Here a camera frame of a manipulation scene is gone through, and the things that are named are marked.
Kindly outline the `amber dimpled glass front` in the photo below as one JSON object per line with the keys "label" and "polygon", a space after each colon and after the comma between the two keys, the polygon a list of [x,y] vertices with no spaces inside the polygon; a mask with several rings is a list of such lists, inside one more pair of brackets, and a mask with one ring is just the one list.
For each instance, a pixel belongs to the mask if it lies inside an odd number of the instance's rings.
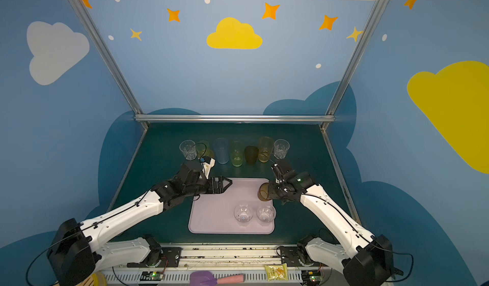
{"label": "amber dimpled glass front", "polygon": [[258,191],[258,199],[261,200],[262,202],[268,202],[272,200],[269,194],[269,183],[263,183]]}

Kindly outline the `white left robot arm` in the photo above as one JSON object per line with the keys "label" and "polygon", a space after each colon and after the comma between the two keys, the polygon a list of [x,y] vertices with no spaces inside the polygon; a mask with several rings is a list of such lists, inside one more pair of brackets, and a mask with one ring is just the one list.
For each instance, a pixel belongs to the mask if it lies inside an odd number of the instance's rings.
{"label": "white left robot arm", "polygon": [[210,177],[214,162],[188,162],[171,179],[151,187],[142,196],[93,219],[63,222],[52,245],[44,250],[57,285],[78,285],[91,274],[121,264],[156,267],[166,258],[151,236],[111,244],[110,240],[140,222],[157,216],[187,197],[222,194],[233,184],[223,177]]}

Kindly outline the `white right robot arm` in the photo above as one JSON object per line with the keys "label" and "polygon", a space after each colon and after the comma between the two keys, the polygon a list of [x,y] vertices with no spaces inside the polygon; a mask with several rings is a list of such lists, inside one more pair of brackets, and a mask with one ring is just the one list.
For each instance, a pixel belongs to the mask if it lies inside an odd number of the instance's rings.
{"label": "white right robot arm", "polygon": [[394,265],[391,241],[383,235],[374,236],[354,221],[314,178],[304,172],[276,174],[276,179],[261,185],[258,197],[262,200],[299,202],[314,213],[338,241],[336,245],[319,237],[307,240],[306,255],[340,272],[349,285],[383,285],[410,278]]}

